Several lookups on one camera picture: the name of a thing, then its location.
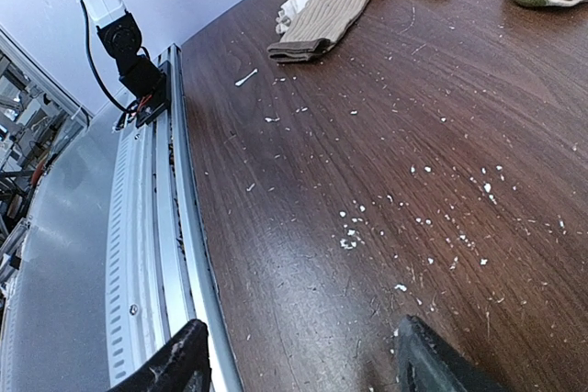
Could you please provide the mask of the aluminium front rail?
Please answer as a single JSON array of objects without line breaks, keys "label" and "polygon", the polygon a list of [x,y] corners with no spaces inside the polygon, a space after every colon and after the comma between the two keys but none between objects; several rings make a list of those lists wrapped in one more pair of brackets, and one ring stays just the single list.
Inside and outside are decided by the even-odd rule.
[{"label": "aluminium front rail", "polygon": [[218,299],[187,139],[181,52],[171,105],[114,132],[106,108],[60,137],[1,246],[1,388],[110,391],[190,320],[209,330],[210,391],[243,384]]}]

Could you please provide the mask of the white scrap on table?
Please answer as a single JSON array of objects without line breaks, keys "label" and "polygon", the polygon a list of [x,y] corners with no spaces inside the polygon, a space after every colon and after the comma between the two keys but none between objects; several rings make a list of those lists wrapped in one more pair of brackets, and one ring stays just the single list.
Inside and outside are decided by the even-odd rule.
[{"label": "white scrap on table", "polygon": [[236,81],[234,83],[234,85],[236,87],[241,87],[243,86],[250,78],[252,78],[254,75],[256,75],[258,73],[258,69],[255,68],[252,71],[250,71],[247,75],[245,75],[245,77],[239,79],[238,81]]}]

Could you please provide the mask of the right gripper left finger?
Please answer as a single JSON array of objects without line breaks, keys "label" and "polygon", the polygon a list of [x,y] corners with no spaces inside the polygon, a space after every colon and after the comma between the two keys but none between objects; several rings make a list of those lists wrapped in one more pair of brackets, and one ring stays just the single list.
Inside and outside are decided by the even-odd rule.
[{"label": "right gripper left finger", "polygon": [[110,391],[210,391],[209,330],[190,320],[134,374]]}]

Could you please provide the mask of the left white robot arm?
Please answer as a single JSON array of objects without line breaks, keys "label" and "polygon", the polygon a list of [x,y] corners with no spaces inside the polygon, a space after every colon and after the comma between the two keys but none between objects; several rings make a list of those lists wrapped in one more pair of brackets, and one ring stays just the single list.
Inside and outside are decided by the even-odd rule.
[{"label": "left white robot arm", "polygon": [[142,35],[123,0],[81,0],[105,51],[115,61],[120,82],[136,97],[153,94],[164,74],[140,54]]}]

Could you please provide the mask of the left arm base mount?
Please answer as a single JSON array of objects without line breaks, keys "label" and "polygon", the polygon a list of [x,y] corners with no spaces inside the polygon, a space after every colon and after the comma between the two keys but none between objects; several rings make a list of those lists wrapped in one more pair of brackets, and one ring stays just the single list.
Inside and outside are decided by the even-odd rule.
[{"label": "left arm base mount", "polygon": [[171,105],[171,64],[163,62],[158,67],[161,75],[155,88],[141,99],[135,99],[129,105],[129,114],[122,114],[114,123],[114,132],[121,131],[131,123],[138,129],[154,122],[161,113]]}]

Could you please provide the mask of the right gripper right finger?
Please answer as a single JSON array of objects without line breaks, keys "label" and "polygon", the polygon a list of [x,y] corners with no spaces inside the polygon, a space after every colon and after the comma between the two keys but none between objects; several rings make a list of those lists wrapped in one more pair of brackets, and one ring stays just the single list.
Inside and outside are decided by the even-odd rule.
[{"label": "right gripper right finger", "polygon": [[401,319],[396,351],[401,391],[506,391],[417,316]]}]

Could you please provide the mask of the brown beige sock pair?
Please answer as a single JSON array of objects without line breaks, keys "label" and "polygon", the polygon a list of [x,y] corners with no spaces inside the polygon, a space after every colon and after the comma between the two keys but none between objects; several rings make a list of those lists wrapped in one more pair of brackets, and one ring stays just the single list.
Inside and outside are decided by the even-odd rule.
[{"label": "brown beige sock pair", "polygon": [[267,47],[278,63],[310,62],[329,52],[364,12],[369,0],[309,0],[277,43]]}]

